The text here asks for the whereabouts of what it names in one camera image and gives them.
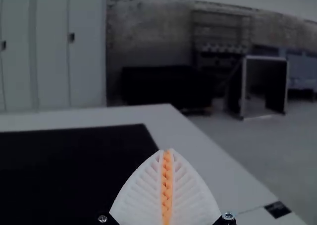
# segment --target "cabinet handle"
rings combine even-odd
[[[1,51],[5,51],[6,50],[6,41],[2,41],[1,42]]]
[[[68,35],[68,41],[69,43],[73,43],[75,41],[75,33],[70,33]]]

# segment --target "metal rack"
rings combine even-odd
[[[216,95],[251,45],[251,17],[248,15],[193,10],[192,65],[210,76]]]

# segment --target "gray floor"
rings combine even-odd
[[[317,224],[317,102],[290,102],[286,116],[244,122],[217,102],[212,116],[189,119],[308,225]]]

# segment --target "cabinet door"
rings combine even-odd
[[[8,111],[32,108],[29,62],[29,0],[2,0],[1,52],[3,88]]]
[[[69,0],[70,97],[74,107],[105,104],[105,0]]]
[[[0,15],[1,15],[1,6],[2,6],[2,0],[0,0]],[[3,74],[2,74],[2,61],[0,59],[0,112],[5,110],[5,106],[4,106],[4,94],[3,94]]]
[[[68,0],[37,0],[36,58],[40,109],[69,106]]]

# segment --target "screw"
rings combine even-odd
[[[100,215],[98,217],[98,221],[101,223],[105,223],[105,222],[107,222],[107,220],[108,220],[108,218],[105,215]]]
[[[222,218],[225,220],[234,220],[236,216],[232,212],[226,212],[222,215]]]

